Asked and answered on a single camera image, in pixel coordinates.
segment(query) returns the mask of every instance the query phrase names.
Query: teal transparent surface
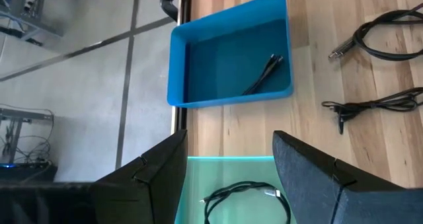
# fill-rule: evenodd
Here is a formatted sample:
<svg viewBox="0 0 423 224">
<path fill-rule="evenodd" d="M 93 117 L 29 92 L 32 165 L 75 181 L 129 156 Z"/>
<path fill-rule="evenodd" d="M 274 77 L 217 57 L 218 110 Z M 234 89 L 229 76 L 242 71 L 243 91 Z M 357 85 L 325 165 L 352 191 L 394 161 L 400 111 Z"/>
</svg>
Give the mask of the teal transparent surface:
<svg viewBox="0 0 423 224">
<path fill-rule="evenodd" d="M 267 182 L 285 195 L 273 157 L 189 157 L 175 223 L 203 224 L 204 204 L 200 200 L 219 188 L 246 180 Z M 291 223 L 296 223 L 291 216 Z M 248 190 L 221 202 L 209 220 L 211 224 L 280 224 L 285 223 L 286 215 L 276 198 Z"/>
</svg>

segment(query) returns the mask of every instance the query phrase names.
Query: wooden table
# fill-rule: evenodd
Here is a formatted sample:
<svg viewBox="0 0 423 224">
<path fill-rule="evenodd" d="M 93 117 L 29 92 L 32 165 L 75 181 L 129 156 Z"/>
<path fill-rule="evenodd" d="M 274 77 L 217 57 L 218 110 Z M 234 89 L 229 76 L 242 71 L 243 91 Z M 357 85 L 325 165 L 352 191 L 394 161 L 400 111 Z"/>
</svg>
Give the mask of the wooden table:
<svg viewBox="0 0 423 224">
<path fill-rule="evenodd" d="M 192 20 L 250 0 L 192 0 Z M 272 133 L 284 130 L 320 150 L 404 187 L 423 186 L 422 111 L 372 110 L 338 133 L 321 102 L 363 102 L 423 86 L 423 57 L 376 59 L 356 49 L 342 61 L 328 54 L 365 21 L 422 0 L 288 0 L 295 92 L 286 99 L 188 111 L 194 156 L 272 155 Z M 423 26 L 379 26 L 371 47 L 389 52 L 423 48 Z"/>
</svg>

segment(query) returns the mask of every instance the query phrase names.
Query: black bracket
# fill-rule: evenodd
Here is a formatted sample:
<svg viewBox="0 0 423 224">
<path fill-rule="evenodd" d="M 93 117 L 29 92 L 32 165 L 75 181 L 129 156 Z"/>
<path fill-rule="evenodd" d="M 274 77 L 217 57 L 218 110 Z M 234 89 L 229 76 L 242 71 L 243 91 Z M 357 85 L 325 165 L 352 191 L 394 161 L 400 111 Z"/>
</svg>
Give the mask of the black bracket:
<svg viewBox="0 0 423 224">
<path fill-rule="evenodd" d="M 160 6 L 175 22 L 178 21 L 178 8 L 173 5 L 173 0 L 160 0 Z"/>
</svg>

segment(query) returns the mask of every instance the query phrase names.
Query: blue plastic tray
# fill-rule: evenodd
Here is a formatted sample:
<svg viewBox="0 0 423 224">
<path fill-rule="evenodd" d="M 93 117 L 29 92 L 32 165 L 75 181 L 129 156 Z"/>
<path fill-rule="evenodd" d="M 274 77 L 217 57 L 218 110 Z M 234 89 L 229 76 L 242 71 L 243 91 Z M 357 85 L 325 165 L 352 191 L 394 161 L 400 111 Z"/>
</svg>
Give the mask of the blue plastic tray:
<svg viewBox="0 0 423 224">
<path fill-rule="evenodd" d="M 197 108 L 292 94 L 286 0 L 253 0 L 176 27 L 171 36 L 170 105 Z M 272 54 L 284 57 L 262 86 L 242 96 Z"/>
</svg>

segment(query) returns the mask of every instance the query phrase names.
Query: gray floor tile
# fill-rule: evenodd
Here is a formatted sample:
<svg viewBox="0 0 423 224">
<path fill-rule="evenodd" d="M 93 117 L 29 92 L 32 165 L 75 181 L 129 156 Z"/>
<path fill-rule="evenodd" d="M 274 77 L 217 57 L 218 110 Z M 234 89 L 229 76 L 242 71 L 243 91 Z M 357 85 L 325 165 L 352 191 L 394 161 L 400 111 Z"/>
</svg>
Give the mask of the gray floor tile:
<svg viewBox="0 0 423 224">
<path fill-rule="evenodd" d="M 114 170 L 127 48 L 123 40 L 1 83 L 0 102 L 56 113 L 56 180 L 92 181 Z M 40 129 L 45 135 L 48 124 L 22 134 Z"/>
<path fill-rule="evenodd" d="M 138 26 L 149 24 L 166 16 L 160 7 L 160 0 L 140 0 L 137 17 Z"/>
<path fill-rule="evenodd" d="M 0 75 L 128 31 L 133 3 L 134 0 L 46 0 L 43 21 L 62 29 L 64 36 L 39 34 L 36 39 L 44 43 L 42 48 L 7 36 Z"/>
<path fill-rule="evenodd" d="M 169 42 L 175 26 L 168 24 L 135 38 L 123 165 L 171 134 L 166 97 Z"/>
</svg>

